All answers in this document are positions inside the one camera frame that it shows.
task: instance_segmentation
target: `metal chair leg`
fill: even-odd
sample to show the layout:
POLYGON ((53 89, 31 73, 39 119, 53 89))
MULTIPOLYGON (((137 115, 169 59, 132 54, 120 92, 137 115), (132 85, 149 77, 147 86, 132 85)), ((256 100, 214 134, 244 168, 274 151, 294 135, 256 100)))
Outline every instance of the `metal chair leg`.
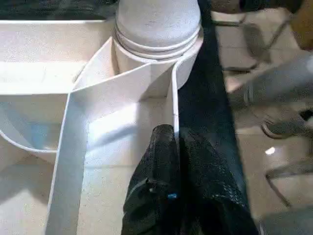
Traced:
POLYGON ((266 174, 266 180, 275 194, 279 199, 284 203, 288 208, 291 208, 292 205, 288 199, 278 190, 278 188, 273 184, 273 179, 285 178, 296 175, 307 175, 313 173, 313 161, 305 160, 301 162, 294 163, 292 165, 281 166, 276 169, 269 170, 266 174))
MULTIPOLYGON (((242 26, 242 24, 245 22, 247 17, 247 14, 245 14, 245 16, 239 21, 239 22, 219 22, 219 21, 214 21, 215 25, 218 26, 235 26, 235 27, 239 27, 242 26)), ((269 43, 264 47, 263 52, 261 54, 261 56, 257 59, 257 61, 248 67, 226 67, 223 68, 223 71, 232 71, 232 72, 239 72, 239 73, 249 73, 251 72, 251 70, 256 69, 260 63, 264 60, 264 58, 267 55, 268 50, 277 42, 278 37, 281 35, 281 33, 284 31, 284 29, 286 28, 286 26, 291 22, 293 18, 293 15, 290 15, 276 30, 276 32, 274 33, 274 35, 272 36, 272 38, 270 39, 269 43)))

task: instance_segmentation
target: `black surface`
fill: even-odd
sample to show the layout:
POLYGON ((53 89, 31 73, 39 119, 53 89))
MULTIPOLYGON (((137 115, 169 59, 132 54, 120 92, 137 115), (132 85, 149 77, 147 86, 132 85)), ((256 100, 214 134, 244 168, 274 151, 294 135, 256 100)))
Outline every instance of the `black surface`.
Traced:
POLYGON ((221 158, 227 161, 239 190, 247 201, 246 183, 234 130, 231 108, 219 61, 210 6, 201 8, 204 43, 186 84, 179 90, 179 125, 202 133, 221 158))

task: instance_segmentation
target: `black cloth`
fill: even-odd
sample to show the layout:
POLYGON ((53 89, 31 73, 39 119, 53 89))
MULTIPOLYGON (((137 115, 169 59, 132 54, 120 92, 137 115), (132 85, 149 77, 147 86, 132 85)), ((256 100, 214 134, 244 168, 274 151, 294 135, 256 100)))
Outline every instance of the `black cloth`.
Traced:
POLYGON ((129 184, 122 235, 257 235, 243 194, 206 136, 157 126, 129 184))
POLYGON ((180 166, 171 125, 154 128, 136 167, 123 207, 122 235, 175 235, 179 232, 180 166))
POLYGON ((198 3, 204 42, 188 81, 178 91, 179 126, 198 131, 205 136, 218 155, 227 162, 247 203, 246 182, 225 91, 210 5, 206 0, 198 0, 198 3))
POLYGON ((246 199, 228 164, 206 135, 180 130, 182 232, 186 235, 258 235, 246 199))

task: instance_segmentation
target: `white plastic board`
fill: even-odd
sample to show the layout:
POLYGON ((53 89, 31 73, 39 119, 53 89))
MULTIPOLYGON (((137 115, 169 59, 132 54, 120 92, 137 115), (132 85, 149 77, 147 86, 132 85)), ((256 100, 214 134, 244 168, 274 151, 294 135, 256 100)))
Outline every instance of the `white plastic board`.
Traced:
POLYGON ((0 190, 29 186, 6 196, 0 219, 23 203, 37 213, 21 210, 18 219, 28 224, 5 221, 1 234, 120 234, 128 183, 153 128, 171 124, 178 137, 177 89, 202 34, 183 56, 156 61, 127 52, 113 25, 0 22, 0 42, 10 39, 0 52, 0 190), (21 179, 2 184, 18 169, 21 179), (37 187, 44 201, 29 193, 37 187))

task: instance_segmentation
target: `white cylindrical cap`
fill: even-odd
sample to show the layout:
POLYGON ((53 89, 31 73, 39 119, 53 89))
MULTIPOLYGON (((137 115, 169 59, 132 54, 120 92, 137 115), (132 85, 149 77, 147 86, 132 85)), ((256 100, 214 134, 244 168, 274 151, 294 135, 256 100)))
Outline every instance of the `white cylindrical cap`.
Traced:
POLYGON ((182 55, 200 29, 197 0, 120 0, 116 35, 128 51, 150 59, 182 55))

